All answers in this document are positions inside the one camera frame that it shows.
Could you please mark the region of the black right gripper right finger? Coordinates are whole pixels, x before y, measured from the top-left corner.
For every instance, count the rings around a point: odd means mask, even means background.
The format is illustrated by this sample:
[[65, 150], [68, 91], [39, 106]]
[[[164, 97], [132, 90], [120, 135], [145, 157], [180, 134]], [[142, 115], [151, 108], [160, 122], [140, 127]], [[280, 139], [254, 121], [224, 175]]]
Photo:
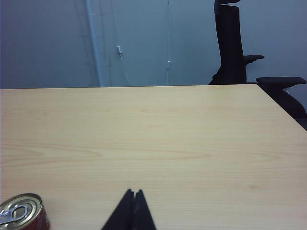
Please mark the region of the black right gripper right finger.
[[143, 190], [139, 190], [133, 200], [131, 230], [155, 230], [156, 226]]

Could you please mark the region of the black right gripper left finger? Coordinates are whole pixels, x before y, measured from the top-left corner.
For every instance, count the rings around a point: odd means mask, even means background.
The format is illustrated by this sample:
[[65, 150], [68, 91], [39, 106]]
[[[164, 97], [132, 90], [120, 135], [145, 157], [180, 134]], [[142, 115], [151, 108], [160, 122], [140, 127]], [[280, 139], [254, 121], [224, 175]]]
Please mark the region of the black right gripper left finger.
[[129, 230], [131, 227], [134, 192], [128, 189], [102, 227], [102, 230]]

